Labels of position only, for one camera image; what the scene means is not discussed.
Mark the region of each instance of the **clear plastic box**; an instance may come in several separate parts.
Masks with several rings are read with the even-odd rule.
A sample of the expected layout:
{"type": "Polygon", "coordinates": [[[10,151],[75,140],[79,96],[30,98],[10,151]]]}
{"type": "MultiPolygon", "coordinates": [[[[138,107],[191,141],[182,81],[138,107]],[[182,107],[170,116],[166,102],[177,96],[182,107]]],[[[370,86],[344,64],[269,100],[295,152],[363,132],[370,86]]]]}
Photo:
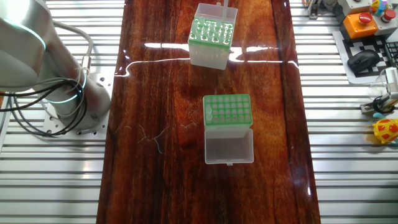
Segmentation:
{"type": "Polygon", "coordinates": [[[207,164],[252,163],[253,131],[250,96],[203,97],[205,162],[207,164]]]}
{"type": "Polygon", "coordinates": [[[237,9],[220,3],[198,5],[188,38],[192,65],[226,68],[237,13],[237,9]]]}

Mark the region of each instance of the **glossy wood surface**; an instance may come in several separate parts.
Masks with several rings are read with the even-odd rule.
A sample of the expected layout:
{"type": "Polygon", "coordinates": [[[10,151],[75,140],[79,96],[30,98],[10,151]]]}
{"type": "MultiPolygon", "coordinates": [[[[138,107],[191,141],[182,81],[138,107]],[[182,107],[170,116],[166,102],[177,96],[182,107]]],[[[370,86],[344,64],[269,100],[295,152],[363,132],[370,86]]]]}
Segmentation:
{"type": "Polygon", "coordinates": [[[289,3],[230,0],[215,70],[187,60],[200,2],[216,4],[126,1],[97,223],[320,223],[289,3]],[[251,96],[254,163],[206,165],[202,98],[235,93],[251,96]]]}

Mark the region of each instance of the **white cable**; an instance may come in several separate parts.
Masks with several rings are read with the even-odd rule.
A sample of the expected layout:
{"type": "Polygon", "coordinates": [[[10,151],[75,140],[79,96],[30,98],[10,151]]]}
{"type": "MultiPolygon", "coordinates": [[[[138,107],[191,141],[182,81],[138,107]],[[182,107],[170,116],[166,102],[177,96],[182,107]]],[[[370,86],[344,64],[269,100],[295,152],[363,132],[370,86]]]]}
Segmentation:
{"type": "Polygon", "coordinates": [[[93,39],[86,32],[82,31],[81,29],[77,29],[76,27],[63,24],[61,22],[53,21],[53,23],[54,23],[54,25],[56,27],[59,27],[59,28],[62,28],[62,29],[66,29],[66,30],[69,30],[69,31],[74,32],[76,34],[82,35],[88,41],[88,49],[87,49],[87,53],[86,53],[85,56],[90,56],[91,55],[91,52],[93,51],[94,43],[93,43],[93,39]]]}

